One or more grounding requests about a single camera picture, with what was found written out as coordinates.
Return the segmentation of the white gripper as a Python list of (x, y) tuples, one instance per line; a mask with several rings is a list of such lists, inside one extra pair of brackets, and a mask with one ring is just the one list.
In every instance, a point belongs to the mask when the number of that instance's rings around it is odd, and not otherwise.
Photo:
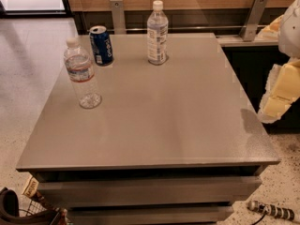
[(295, 59), (300, 58), (300, 0), (294, 0), (283, 16), (266, 25), (257, 38), (278, 39), (279, 50), (293, 57), (283, 66), (274, 64), (268, 74), (258, 118), (272, 124), (300, 98), (300, 60)]

